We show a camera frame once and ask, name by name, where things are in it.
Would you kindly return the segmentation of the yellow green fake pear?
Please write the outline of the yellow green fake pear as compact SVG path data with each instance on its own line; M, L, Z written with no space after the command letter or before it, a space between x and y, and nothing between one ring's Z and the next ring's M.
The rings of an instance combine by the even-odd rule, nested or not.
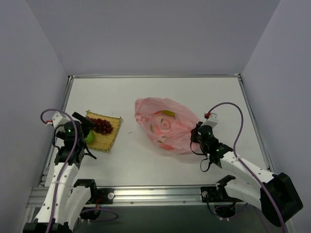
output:
M175 118L175 113L169 110L162 110L162 114Z

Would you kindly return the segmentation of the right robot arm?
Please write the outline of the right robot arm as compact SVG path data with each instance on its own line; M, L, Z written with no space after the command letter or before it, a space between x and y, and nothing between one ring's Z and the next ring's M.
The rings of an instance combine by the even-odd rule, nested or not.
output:
M219 142L211 126L198 122L191 131L190 141L199 144L210 165L229 172L216 182L219 199L251 204L277 227L302 210L303 203L288 175L264 170L240 157L230 146Z

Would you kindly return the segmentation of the pink plastic bag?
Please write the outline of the pink plastic bag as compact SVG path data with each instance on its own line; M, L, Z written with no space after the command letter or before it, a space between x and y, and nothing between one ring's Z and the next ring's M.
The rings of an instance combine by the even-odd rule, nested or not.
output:
M162 114L162 110L174 112L175 118ZM191 130L199 118L186 106L168 98L137 99L135 119L159 148L176 154L191 153Z

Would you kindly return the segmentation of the aluminium front rail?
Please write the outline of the aluminium front rail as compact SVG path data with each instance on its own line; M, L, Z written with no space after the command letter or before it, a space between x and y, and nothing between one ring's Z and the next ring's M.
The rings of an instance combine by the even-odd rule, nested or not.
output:
M202 205L201 185L182 186L119 186L114 189L113 206Z

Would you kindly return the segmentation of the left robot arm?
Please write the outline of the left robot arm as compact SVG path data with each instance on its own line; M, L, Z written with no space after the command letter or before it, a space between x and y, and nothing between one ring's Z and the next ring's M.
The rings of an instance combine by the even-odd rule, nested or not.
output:
M64 144L55 157L43 204L34 222L24 225L24 233L71 233L85 204L94 203L98 197L94 180L75 179L84 156L95 157L85 141L94 124L77 112L69 115L53 108L50 111L53 116L44 124L53 126L55 137Z

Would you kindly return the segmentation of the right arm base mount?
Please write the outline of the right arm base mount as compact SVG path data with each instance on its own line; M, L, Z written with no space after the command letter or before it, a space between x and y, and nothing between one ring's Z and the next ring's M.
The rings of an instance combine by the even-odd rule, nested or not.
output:
M218 217L220 220L227 220L238 216L247 206L244 204L241 209L237 209L236 204L242 202L240 199L232 198L217 189L215 186L202 186L200 187L201 200L207 204L209 212Z

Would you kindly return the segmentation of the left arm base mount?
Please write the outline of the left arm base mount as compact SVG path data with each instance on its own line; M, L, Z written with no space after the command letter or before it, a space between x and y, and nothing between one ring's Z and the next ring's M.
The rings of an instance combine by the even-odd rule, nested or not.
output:
M109 222L119 218L112 210L103 208L103 205L113 204L114 189L100 188L95 197L91 197L82 208L80 219L88 222Z

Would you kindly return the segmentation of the red fake grapes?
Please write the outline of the red fake grapes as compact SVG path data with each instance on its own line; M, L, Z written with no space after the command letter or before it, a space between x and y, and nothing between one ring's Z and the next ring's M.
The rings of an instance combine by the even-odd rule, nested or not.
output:
M101 119L101 118L90 118L87 117L93 124L93 131L96 133L100 133L102 135L110 134L113 131L113 127L108 120Z

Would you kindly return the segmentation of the yellow bamboo mat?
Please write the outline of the yellow bamboo mat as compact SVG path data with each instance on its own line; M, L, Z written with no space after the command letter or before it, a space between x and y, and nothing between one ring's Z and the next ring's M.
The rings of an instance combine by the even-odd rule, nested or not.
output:
M86 117L90 117L90 118L101 118L101 119L105 119L108 120L112 127L113 127L113 131L110 134L105 134L102 135L100 133L96 133L94 132L94 141L93 143L87 144L89 149L92 150L101 150L101 151L105 151L105 152L109 152L116 140L116 137L118 135L120 126L121 126L121 121L122 118L121 117L112 117L112 116L104 116L104 115L100 115L97 113L93 113L89 110L87 110L86 112Z

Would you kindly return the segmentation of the green fake fruit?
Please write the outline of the green fake fruit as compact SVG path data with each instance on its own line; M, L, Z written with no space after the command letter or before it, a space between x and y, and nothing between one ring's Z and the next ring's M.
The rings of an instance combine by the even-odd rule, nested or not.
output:
M86 136L85 142L86 142L87 144L93 143L94 137L95 137L95 136L94 136L94 132L93 132L93 130L91 130L91 131L89 132L89 134Z

